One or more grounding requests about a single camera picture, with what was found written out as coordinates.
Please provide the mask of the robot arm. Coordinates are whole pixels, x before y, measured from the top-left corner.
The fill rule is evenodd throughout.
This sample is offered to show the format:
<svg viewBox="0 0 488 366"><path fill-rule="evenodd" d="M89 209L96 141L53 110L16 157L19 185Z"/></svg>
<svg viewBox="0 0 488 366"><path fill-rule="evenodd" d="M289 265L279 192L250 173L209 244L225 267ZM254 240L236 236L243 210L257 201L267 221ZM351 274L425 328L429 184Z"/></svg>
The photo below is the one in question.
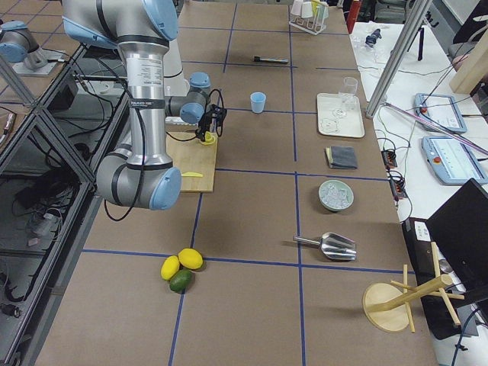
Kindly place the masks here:
<svg viewBox="0 0 488 366"><path fill-rule="evenodd" d="M40 46L23 21L1 24L1 56L9 63L22 64L30 72L59 60L58 53Z"/></svg>
<svg viewBox="0 0 488 366"><path fill-rule="evenodd" d="M117 50L127 71L130 134L98 167L98 193L122 207L167 210L178 199L181 172L166 152L165 119L179 116L205 140L214 124L222 130L227 110L211 102L204 72L191 75L183 96L165 96L164 66L176 45L178 16L171 1L64 1L63 25L72 39Z"/></svg>

